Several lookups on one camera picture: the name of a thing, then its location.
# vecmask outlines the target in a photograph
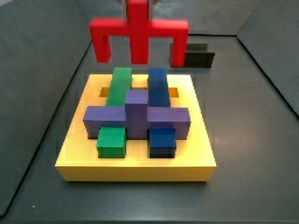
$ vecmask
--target red block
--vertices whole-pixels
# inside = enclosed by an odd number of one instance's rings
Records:
[[[90,40],[97,62],[111,57],[108,36],[128,36],[131,62],[147,64],[149,37],[172,38],[172,66],[181,67],[188,39],[187,20],[148,21],[147,0],[127,1],[127,22],[119,18],[95,18],[89,23]]]

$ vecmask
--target yellow base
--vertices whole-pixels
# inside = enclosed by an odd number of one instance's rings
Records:
[[[96,140],[88,140],[82,116],[86,106],[105,105],[101,88],[108,88],[111,74],[92,74],[78,101],[69,131],[61,146],[56,168],[66,181],[208,181],[216,162],[201,119],[201,111],[189,75],[168,75],[169,88],[179,97],[172,107],[187,107],[191,128],[187,140],[176,141],[175,158],[148,158],[147,141],[128,140],[125,158],[99,158]],[[147,87],[147,75],[133,75],[132,88]]]

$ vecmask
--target gray floor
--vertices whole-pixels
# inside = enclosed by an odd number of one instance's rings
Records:
[[[217,161],[204,183],[66,183],[53,168],[90,73],[128,66],[127,42],[113,39],[111,64],[92,49],[60,103],[14,202],[4,217],[29,221],[299,221],[299,122],[236,38],[197,37],[215,51],[212,69],[191,74]],[[155,39],[148,67],[168,67],[168,42]]]

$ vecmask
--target dark blue block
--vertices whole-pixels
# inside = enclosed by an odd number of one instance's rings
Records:
[[[148,107],[171,107],[167,70],[148,69]]]
[[[149,129],[149,158],[175,158],[175,129]]]

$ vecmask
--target purple block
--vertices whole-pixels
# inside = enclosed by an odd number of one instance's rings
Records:
[[[191,116],[187,108],[148,107],[147,121],[149,128],[173,128],[175,138],[185,140],[191,127]]]
[[[125,107],[89,106],[82,118],[89,139],[97,139],[100,127],[127,126]]]
[[[127,138],[147,139],[147,90],[128,90],[125,93]]]

